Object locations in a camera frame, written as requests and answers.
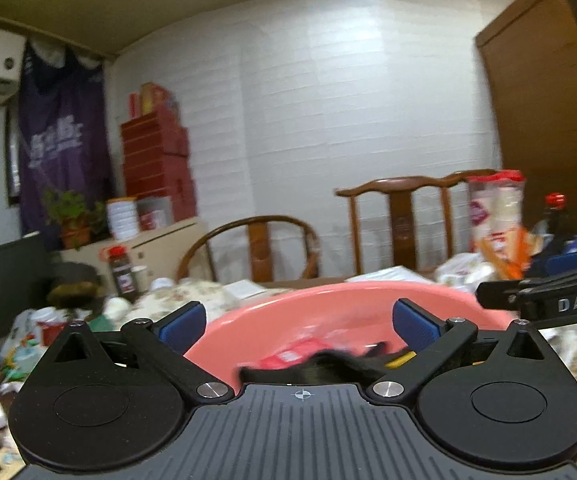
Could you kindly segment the dark bottle red cap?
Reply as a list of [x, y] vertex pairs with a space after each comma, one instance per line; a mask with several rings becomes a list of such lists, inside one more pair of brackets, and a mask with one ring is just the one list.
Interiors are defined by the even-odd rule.
[[546, 234], [551, 240], [562, 237], [566, 232], [566, 197], [563, 193], [553, 192], [545, 197]]

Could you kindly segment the dark jar red lid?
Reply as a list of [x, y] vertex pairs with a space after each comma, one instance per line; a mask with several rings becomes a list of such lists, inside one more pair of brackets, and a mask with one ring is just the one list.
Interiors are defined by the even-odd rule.
[[136, 289], [127, 249], [124, 246], [115, 245], [108, 248], [107, 255], [118, 295], [129, 302], [135, 302], [138, 298], [138, 289]]

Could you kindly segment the pink plastic basin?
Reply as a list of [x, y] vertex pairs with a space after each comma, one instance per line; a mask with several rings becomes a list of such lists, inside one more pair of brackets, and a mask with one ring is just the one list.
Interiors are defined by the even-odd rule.
[[468, 292], [415, 282], [354, 282], [311, 287], [264, 298], [208, 324], [185, 357], [238, 390], [238, 369], [256, 365], [310, 337], [361, 353], [369, 344], [403, 348], [393, 329], [395, 301], [408, 298], [438, 318], [461, 316], [483, 330], [504, 330], [505, 311], [485, 310]]

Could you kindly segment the beige low cabinet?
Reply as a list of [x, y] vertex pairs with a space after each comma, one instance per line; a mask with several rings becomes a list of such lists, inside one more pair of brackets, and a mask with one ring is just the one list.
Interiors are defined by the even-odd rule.
[[182, 257], [206, 233], [205, 222], [194, 217], [166, 226], [166, 228], [141, 232], [131, 240], [118, 242], [118, 240], [108, 238], [79, 249], [62, 250], [60, 255], [63, 261], [94, 266], [106, 290], [115, 294], [116, 288], [110, 267], [101, 259], [107, 247], [124, 246], [134, 266], [146, 267], [142, 276], [147, 284], [151, 284], [155, 278], [171, 278], [178, 281], [177, 271]]

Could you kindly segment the straight-back wooden chair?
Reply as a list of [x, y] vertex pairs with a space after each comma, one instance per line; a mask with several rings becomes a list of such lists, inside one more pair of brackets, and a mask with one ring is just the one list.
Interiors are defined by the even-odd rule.
[[392, 258], [395, 266], [405, 266], [418, 270], [417, 232], [412, 196], [421, 188], [437, 188], [443, 213], [445, 245], [447, 257], [455, 253], [453, 241], [453, 207], [450, 190], [465, 184], [470, 178], [490, 177], [494, 169], [471, 169], [455, 171], [446, 177], [425, 176], [395, 177], [372, 180], [354, 188], [336, 188], [334, 195], [348, 200], [349, 224], [351, 225], [351, 247], [354, 253], [354, 269], [357, 275], [363, 273], [361, 229], [358, 198], [368, 193], [379, 193], [386, 197], [389, 206], [389, 227], [391, 228]]

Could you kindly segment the red-cap clear snack bag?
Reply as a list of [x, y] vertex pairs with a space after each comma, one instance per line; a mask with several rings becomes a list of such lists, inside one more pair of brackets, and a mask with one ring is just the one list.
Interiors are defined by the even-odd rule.
[[520, 170], [501, 170], [467, 179], [472, 242], [487, 240], [502, 258], [507, 234], [522, 223], [525, 177]]

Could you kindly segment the white tin can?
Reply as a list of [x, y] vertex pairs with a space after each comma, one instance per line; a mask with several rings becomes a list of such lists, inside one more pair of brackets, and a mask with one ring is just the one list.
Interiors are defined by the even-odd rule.
[[115, 240], [131, 240], [140, 233], [136, 199], [121, 197], [106, 202], [107, 223]]

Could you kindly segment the round-back wooden chair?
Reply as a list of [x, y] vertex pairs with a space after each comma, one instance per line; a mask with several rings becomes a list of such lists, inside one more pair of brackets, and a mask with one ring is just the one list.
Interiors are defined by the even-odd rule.
[[313, 280], [319, 276], [320, 240], [317, 232], [309, 223], [285, 214], [265, 214], [264, 216], [247, 217], [218, 226], [200, 237], [183, 255], [177, 267], [176, 278], [189, 278], [190, 266], [196, 253], [205, 248], [208, 258], [210, 278], [217, 282], [217, 270], [209, 242], [228, 231], [245, 228], [248, 239], [248, 255], [250, 273], [255, 283], [271, 283], [274, 281], [273, 259], [271, 252], [271, 223], [285, 223], [300, 229], [303, 237], [306, 264], [302, 270], [301, 280]]

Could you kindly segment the potted green plant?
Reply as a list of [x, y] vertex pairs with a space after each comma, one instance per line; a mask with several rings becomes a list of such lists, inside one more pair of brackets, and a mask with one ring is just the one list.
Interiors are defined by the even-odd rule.
[[42, 196], [46, 224], [57, 226], [65, 249], [80, 249], [91, 242], [93, 234], [107, 226], [106, 209], [102, 202], [89, 206], [81, 193], [47, 188]]

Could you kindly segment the black computer monitor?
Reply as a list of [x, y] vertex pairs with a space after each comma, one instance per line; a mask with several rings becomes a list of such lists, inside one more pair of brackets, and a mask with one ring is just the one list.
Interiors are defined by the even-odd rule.
[[51, 259], [38, 235], [0, 245], [0, 338], [19, 313], [46, 305], [53, 284]]

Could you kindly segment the stack of red boxes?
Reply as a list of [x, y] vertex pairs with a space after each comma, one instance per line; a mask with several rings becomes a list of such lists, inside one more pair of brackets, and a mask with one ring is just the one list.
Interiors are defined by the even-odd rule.
[[130, 119], [120, 125], [126, 193], [138, 200], [168, 198], [174, 221], [197, 215], [189, 130], [174, 93], [147, 82], [129, 96]]

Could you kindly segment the purple hanging banner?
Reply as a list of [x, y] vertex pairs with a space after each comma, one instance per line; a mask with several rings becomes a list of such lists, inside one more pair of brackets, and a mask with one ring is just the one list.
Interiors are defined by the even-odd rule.
[[17, 95], [19, 214], [25, 234], [39, 232], [49, 252], [63, 247], [44, 198], [73, 192], [91, 207], [115, 195], [106, 129], [104, 67], [65, 48], [46, 61], [27, 42]]

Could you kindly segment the brown wooden wardrobe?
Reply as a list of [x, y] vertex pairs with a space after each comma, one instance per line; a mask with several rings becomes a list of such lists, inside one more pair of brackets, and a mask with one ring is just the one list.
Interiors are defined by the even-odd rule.
[[495, 111], [501, 161], [525, 177], [523, 221], [566, 199], [577, 233], [577, 0], [514, 0], [475, 38]]

